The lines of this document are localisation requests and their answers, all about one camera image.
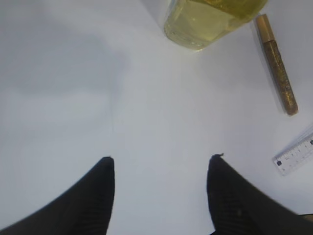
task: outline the yellow liquid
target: yellow liquid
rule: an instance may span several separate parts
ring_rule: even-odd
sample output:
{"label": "yellow liquid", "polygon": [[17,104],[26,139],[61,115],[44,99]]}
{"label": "yellow liquid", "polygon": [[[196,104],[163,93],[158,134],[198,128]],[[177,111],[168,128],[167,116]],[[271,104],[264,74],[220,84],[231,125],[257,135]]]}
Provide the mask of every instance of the yellow liquid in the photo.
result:
{"label": "yellow liquid", "polygon": [[252,20],[267,0],[177,0],[164,31],[172,41],[203,49]]}

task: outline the white table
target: white table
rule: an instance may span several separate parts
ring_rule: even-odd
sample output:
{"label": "white table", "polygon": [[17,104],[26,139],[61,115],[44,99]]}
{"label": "white table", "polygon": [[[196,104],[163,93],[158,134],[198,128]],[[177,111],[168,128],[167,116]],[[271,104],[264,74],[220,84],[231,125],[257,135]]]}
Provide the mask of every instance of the white table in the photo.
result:
{"label": "white table", "polygon": [[300,113],[283,113],[253,23],[201,52],[169,41],[167,0],[0,3],[0,228],[115,159],[109,235],[208,234],[215,153],[296,213],[313,212],[313,163],[271,158],[313,119],[312,0],[267,13]]}

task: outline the white ruler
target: white ruler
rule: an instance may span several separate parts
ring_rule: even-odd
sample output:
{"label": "white ruler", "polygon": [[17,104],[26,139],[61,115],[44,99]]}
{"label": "white ruler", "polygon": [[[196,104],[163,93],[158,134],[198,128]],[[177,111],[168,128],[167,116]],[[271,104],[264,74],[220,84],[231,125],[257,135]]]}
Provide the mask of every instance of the white ruler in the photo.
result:
{"label": "white ruler", "polygon": [[290,148],[272,159],[283,176],[289,175],[313,159],[313,134],[312,130],[308,132],[300,137]]}

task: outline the gold pen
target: gold pen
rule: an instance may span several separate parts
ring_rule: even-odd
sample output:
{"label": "gold pen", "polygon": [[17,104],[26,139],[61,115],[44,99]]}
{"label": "gold pen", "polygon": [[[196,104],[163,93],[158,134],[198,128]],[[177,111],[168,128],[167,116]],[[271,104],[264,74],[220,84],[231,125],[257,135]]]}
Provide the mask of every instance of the gold pen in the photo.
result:
{"label": "gold pen", "polygon": [[299,112],[287,72],[280,55],[273,31],[270,27],[267,15],[261,15],[256,19],[264,52],[270,66],[278,92],[283,101],[287,114],[290,116]]}

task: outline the pen cap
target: pen cap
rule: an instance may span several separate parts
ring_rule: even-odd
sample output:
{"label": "pen cap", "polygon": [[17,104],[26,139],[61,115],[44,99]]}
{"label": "pen cap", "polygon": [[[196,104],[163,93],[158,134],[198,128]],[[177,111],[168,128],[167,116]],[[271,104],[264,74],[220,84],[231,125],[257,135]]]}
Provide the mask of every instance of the pen cap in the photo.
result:
{"label": "pen cap", "polygon": [[267,43],[269,41],[275,40],[272,28],[270,27],[270,24],[268,21],[268,16],[266,14],[259,16],[256,19],[256,23],[258,25],[263,43]]}

